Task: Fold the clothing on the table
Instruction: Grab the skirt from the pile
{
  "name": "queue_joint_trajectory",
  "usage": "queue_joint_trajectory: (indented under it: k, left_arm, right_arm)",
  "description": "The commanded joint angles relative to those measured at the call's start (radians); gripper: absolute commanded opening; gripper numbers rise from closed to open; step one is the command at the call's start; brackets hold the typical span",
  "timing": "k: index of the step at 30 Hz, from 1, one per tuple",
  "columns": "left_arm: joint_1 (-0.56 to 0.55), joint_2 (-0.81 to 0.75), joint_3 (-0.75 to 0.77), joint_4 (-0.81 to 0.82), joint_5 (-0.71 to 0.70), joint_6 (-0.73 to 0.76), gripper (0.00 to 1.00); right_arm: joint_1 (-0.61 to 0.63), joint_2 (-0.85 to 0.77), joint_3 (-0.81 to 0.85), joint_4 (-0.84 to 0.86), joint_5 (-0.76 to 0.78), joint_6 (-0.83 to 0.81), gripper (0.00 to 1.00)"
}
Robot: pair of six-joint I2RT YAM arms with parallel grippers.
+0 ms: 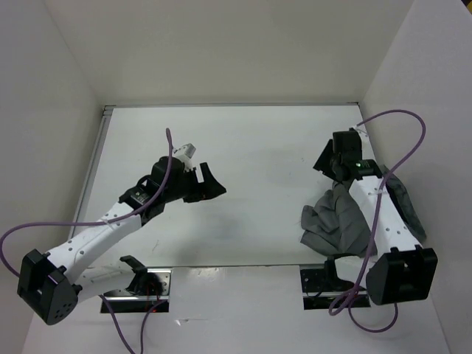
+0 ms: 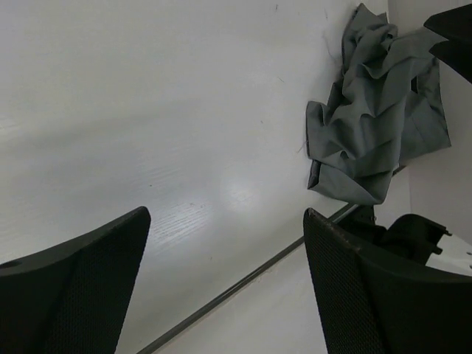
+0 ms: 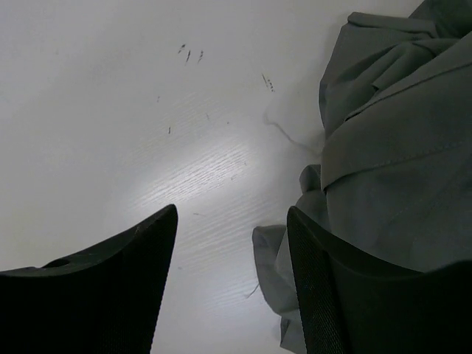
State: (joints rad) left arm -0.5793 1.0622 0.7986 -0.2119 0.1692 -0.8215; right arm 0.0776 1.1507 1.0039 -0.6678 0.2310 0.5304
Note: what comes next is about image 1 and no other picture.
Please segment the grey pleated skirt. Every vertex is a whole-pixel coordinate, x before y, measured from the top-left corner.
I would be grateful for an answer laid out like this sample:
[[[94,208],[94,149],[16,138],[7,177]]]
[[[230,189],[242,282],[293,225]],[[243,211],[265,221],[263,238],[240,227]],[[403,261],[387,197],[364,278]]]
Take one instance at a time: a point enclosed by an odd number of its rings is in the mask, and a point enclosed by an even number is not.
[[[326,257],[350,254],[364,257],[370,228],[347,188],[338,182],[301,214],[300,243]]]

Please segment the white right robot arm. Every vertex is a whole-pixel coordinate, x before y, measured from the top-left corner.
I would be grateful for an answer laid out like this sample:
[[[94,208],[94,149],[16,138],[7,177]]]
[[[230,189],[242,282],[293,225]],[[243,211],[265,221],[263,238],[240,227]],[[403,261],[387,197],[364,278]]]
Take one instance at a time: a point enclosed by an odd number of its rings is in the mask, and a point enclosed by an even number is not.
[[[325,285],[341,289],[347,282],[365,290],[376,305],[424,300],[438,259],[408,230],[386,188],[377,163],[364,159],[361,135],[354,128],[333,133],[314,169],[348,185],[373,237],[376,254],[336,255],[323,272]]]

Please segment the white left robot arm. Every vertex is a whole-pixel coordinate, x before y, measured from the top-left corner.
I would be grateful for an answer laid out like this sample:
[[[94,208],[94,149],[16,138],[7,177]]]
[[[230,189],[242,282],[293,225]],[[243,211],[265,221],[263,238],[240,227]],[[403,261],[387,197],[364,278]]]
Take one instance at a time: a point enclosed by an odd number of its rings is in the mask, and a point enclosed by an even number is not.
[[[131,255],[110,265],[92,264],[162,214],[168,203],[196,203],[226,193],[205,162],[199,167],[203,178],[198,179],[194,152],[194,146],[187,144],[161,157],[97,222],[45,253],[34,249],[24,256],[17,293],[47,325],[56,325],[80,302],[109,291],[162,295],[160,277]]]

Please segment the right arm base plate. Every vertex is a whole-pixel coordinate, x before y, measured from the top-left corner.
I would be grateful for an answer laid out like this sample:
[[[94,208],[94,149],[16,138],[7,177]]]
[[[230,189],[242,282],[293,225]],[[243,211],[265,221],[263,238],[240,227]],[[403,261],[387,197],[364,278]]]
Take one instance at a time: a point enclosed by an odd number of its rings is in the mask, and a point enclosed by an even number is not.
[[[327,310],[338,295],[354,285],[337,276],[327,275],[327,270],[321,266],[301,267],[299,274],[305,310]]]

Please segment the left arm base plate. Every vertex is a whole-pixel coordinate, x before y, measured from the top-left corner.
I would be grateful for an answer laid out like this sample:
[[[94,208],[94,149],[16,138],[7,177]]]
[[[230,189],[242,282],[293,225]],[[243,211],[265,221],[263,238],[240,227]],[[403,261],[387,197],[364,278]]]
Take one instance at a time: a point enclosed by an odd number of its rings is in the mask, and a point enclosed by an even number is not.
[[[149,268],[146,280],[141,281],[132,291],[127,288],[104,293],[113,312],[145,314],[154,305],[153,313],[169,311],[171,268]]]

